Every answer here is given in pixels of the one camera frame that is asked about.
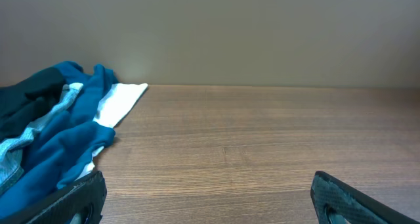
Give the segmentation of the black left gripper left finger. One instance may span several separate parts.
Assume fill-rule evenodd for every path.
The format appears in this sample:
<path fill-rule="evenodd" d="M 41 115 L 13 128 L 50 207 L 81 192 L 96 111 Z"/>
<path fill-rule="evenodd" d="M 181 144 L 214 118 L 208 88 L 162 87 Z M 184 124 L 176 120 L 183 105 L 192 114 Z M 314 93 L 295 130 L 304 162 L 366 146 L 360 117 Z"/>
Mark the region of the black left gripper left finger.
<path fill-rule="evenodd" d="M 1 223 L 70 223 L 78 215 L 82 223 L 99 224 L 106 195 L 105 178 L 101 171 L 95 171 L 2 219 Z"/>

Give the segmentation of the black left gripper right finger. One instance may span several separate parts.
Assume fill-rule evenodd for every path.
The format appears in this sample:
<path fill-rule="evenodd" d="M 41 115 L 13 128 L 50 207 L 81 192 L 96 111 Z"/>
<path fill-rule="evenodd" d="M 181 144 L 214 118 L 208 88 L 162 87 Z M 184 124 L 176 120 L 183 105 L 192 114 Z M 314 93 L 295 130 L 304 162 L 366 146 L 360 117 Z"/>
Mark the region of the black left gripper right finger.
<path fill-rule="evenodd" d="M 419 224 L 324 171 L 314 174 L 310 196 L 319 224 Z"/>

